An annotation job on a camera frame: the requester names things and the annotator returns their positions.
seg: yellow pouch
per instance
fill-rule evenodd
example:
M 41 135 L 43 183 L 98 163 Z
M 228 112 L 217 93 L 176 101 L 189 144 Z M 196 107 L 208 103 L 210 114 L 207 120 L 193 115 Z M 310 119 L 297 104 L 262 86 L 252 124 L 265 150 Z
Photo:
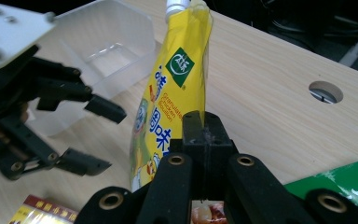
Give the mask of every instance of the yellow pouch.
M 201 0 L 169 17 L 168 31 L 139 106 L 131 138 L 131 188 L 151 180 L 170 140 L 182 138 L 187 112 L 205 111 L 207 48 L 212 30 Z

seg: transparent plastic container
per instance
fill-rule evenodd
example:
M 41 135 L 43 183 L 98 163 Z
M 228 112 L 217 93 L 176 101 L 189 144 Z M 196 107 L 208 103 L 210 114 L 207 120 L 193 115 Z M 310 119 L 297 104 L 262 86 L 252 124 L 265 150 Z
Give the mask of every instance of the transparent plastic container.
M 121 1 L 96 1 L 57 17 L 57 27 L 38 42 L 37 57 L 79 68 L 93 92 L 111 99 L 150 73 L 156 60 L 151 19 Z M 30 103 L 27 124 L 53 135 L 82 119 L 86 104 L 61 102 L 54 112 Z

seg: white metal plate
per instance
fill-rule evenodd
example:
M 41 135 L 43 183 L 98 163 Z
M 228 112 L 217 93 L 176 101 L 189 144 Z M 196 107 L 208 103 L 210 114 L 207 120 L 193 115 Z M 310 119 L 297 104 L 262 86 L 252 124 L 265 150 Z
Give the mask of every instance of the white metal plate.
M 19 57 L 54 26 L 51 13 L 41 14 L 0 4 L 0 68 Z

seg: table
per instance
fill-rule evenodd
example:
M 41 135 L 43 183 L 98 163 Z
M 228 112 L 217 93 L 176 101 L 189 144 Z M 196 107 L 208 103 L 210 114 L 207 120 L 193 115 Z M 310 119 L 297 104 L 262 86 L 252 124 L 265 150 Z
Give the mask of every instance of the table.
M 127 0 L 149 14 L 162 42 L 165 1 Z M 358 72 L 213 12 L 207 110 L 219 116 L 241 152 L 257 156 L 282 183 L 358 161 Z M 112 100 L 128 117 L 119 125 L 92 115 L 44 137 L 113 163 L 98 176 L 53 169 L 11 182 L 0 176 L 0 223 L 7 223 L 29 194 L 80 210 L 108 186 L 130 188 L 131 128 L 147 78 Z M 310 95 L 324 81 L 343 93 L 329 105 Z

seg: green logo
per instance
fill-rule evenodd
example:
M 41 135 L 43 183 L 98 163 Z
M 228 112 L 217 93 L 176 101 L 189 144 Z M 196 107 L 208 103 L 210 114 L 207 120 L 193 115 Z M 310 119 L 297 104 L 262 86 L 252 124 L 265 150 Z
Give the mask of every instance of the green logo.
M 194 62 L 182 48 L 179 48 L 165 65 L 179 87 L 183 86 L 193 66 Z

